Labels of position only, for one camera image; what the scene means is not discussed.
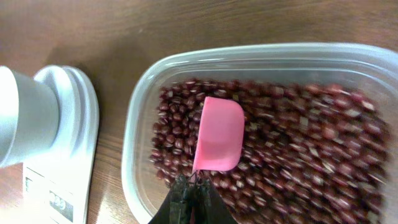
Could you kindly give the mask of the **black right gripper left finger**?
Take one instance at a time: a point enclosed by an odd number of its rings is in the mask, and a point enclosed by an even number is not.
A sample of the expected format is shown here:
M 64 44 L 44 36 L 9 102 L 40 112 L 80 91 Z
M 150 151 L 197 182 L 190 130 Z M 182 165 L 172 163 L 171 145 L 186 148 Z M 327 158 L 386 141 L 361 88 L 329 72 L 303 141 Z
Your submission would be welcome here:
M 189 224 L 193 208 L 193 190 L 193 184 L 185 176 L 178 176 L 149 224 Z

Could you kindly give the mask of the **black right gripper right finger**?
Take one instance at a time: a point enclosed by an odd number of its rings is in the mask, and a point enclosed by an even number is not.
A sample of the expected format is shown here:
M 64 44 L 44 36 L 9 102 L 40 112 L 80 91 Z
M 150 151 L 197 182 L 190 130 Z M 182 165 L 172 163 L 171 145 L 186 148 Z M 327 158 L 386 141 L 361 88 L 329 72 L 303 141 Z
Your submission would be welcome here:
M 195 182 L 192 223 L 237 224 L 210 179 Z

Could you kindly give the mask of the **pink plastic measuring scoop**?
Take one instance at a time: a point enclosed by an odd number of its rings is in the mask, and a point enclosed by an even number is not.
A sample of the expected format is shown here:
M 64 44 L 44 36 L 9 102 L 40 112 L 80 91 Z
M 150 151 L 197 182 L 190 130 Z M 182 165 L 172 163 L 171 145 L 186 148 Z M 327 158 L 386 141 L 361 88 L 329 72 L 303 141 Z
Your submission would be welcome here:
M 244 125 L 244 111 L 237 102 L 207 96 L 192 171 L 234 169 L 241 157 Z

